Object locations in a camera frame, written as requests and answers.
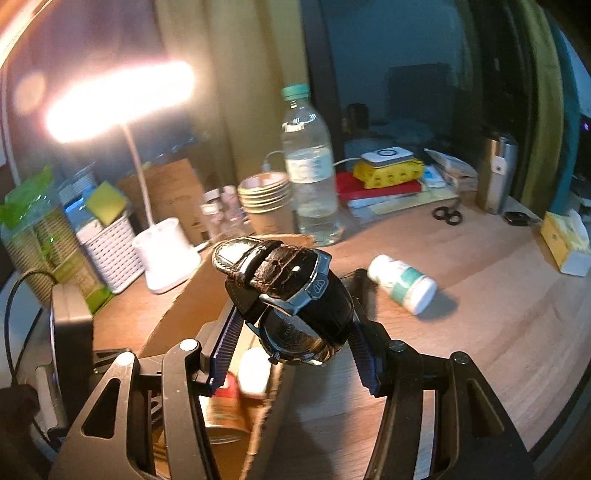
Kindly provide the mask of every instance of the tissue box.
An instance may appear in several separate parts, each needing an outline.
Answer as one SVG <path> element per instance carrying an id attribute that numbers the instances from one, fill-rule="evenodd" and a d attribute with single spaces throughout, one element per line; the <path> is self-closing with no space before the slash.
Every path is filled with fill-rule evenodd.
<path id="1" fill-rule="evenodd" d="M 546 212 L 542 237 L 562 273 L 584 277 L 591 268 L 591 249 L 583 249 L 573 242 L 574 232 L 569 231 L 567 218 Z"/>

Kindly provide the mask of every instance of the desk lamp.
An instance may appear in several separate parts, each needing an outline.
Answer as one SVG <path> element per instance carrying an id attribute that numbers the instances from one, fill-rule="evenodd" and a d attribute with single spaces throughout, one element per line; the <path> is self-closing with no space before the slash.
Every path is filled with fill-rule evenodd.
<path id="1" fill-rule="evenodd" d="M 187 100 L 193 70 L 182 61 L 113 70 L 73 85 L 47 114 L 47 128 L 60 143 L 93 138 L 119 125 L 134 159 L 149 227 L 133 240 L 153 293 L 187 280 L 201 263 L 176 218 L 154 223 L 144 169 L 129 123 Z"/>

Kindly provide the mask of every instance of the tin can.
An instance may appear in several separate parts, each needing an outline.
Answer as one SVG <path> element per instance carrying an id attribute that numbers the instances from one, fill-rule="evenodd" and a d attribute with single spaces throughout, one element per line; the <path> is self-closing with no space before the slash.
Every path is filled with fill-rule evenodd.
<path id="1" fill-rule="evenodd" d="M 226 381 L 213 397 L 199 397 L 199 402 L 210 443 L 236 442 L 250 432 L 240 402 L 238 380 L 232 373 L 228 372 Z"/>

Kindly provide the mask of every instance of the white basket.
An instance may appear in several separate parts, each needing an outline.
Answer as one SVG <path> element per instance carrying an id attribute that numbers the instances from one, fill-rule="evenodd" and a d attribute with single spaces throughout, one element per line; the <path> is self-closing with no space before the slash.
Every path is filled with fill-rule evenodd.
<path id="1" fill-rule="evenodd" d="M 144 273 L 131 244 L 134 237 L 131 224 L 123 215 L 85 244 L 97 270 L 115 294 L 124 291 Z"/>

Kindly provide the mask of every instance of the leather watch strap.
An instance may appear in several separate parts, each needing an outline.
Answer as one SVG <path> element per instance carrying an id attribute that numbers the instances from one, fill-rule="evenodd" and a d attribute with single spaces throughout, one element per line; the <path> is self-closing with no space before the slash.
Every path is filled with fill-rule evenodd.
<path id="1" fill-rule="evenodd" d="M 213 263 L 228 276 L 226 290 L 243 318 L 256 322 L 266 307 L 258 294 L 288 300 L 309 281 L 317 253 L 279 241 L 237 238 L 218 245 Z M 331 272 L 324 294 L 298 313 L 314 331 L 338 351 L 347 340 L 354 315 L 349 292 Z"/>
<path id="2" fill-rule="evenodd" d="M 238 287 L 287 300 L 310 279 L 316 253 L 279 240 L 236 238 L 213 252 L 214 266 Z"/>

